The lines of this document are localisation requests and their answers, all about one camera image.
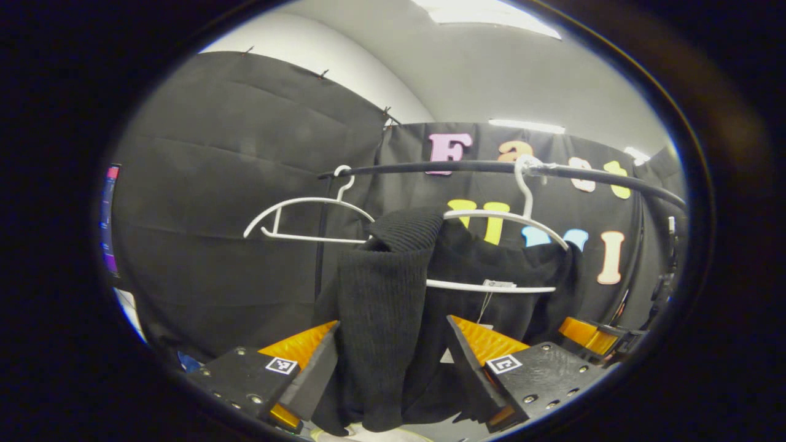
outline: monitor screen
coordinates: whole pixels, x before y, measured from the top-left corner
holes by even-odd
[[[101,194],[101,247],[104,249],[104,262],[112,276],[120,277],[115,262],[115,252],[112,248],[112,195],[115,193],[115,183],[120,171],[119,164],[113,164],[106,172],[104,192]]]

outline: foam letter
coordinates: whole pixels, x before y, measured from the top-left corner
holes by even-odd
[[[628,171],[621,168],[617,161],[612,161],[611,163],[604,164],[603,169],[606,172],[612,173],[614,175],[628,176]],[[614,195],[622,198],[623,200],[630,198],[630,189],[628,189],[627,187],[612,186],[612,192],[614,192]]]
[[[526,226],[523,229],[521,229],[521,236],[525,238],[524,244],[526,245],[526,247],[532,247],[533,245],[549,244],[551,242],[551,238],[549,238],[549,234],[533,226]]]
[[[581,229],[570,229],[565,232],[562,237],[566,242],[570,241],[578,246],[578,249],[584,252],[584,243],[590,238],[590,234]]]
[[[475,210],[476,208],[478,208],[478,204],[470,200],[450,200],[447,202],[447,205],[453,210]],[[468,229],[469,217],[462,216],[459,219],[461,220],[462,223],[464,223],[464,227]]]
[[[510,212],[510,206],[505,203],[488,202],[483,205],[484,210],[495,210],[497,212]],[[499,245],[502,237],[502,218],[489,218],[486,224],[486,237],[484,240],[493,245]]]
[[[501,155],[497,161],[516,161],[522,155],[533,155],[532,146],[519,140],[500,144],[499,152]]]
[[[464,147],[472,145],[469,134],[431,134],[432,161],[459,161],[464,156]],[[450,175],[449,171],[426,172],[432,175]]]
[[[583,160],[578,157],[571,157],[567,161],[567,165],[572,168],[581,168],[581,169],[589,169],[592,170],[592,166],[590,166],[589,161]],[[585,192],[592,192],[595,190],[595,182],[590,181],[587,179],[574,179],[571,178],[571,182],[573,183],[573,187],[579,190],[583,190]]]
[[[603,259],[603,271],[597,276],[600,284],[616,284],[622,275],[619,274],[619,253],[625,241],[622,232],[604,232],[601,239],[606,243],[606,257]]]

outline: ceiling light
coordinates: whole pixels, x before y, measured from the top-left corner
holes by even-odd
[[[489,124],[494,126],[518,127],[520,129],[531,129],[533,131],[550,132],[552,134],[564,134],[565,128],[553,124],[532,123],[531,121],[516,120],[489,120]]]
[[[561,40],[560,34],[524,11],[498,0],[412,0],[439,24],[485,23],[526,29]]]
[[[623,150],[624,153],[632,156],[634,158],[634,164],[637,166],[641,166],[642,164],[646,163],[649,160],[649,157],[644,155],[638,149],[634,147],[626,147]]]

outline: clothing rack rail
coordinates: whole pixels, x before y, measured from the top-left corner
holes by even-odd
[[[375,175],[375,174],[389,174],[389,173],[410,173],[410,172],[427,172],[427,171],[475,171],[475,172],[501,172],[513,173],[513,163],[501,161],[429,161],[423,163],[399,163],[399,164],[382,164],[379,166],[370,166],[367,168],[352,168],[349,170],[340,171],[338,176],[350,175]],[[614,175],[606,171],[596,171],[590,169],[570,168],[568,166],[560,166],[559,164],[543,164],[538,166],[530,166],[527,170],[529,175],[540,176],[556,176],[561,178],[572,179],[586,179],[594,182],[602,182],[605,184],[612,184],[615,186],[623,186],[632,190],[652,195],[661,198],[665,201],[674,204],[683,212],[688,211],[688,205],[682,198],[669,192],[668,190],[660,187],[647,184],[644,180],[632,178],[629,176]],[[324,172],[318,175],[319,179],[332,178],[333,171]]]

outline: black knit garment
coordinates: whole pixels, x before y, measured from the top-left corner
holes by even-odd
[[[342,327],[343,355],[369,431],[402,424],[404,377],[417,345],[426,268],[442,222],[438,209],[391,213],[369,227],[379,241],[339,263],[339,317],[349,322]]]
[[[572,243],[506,249],[473,237],[447,208],[392,212],[369,227],[373,239],[340,257],[336,278],[320,296],[314,324],[341,320],[339,363],[312,421],[346,436],[362,422],[371,431],[440,422],[465,409],[453,364],[441,363],[452,333],[446,315],[483,324],[528,344],[550,340],[578,311]],[[483,284],[555,286],[554,293],[485,293],[426,289],[431,279]]]

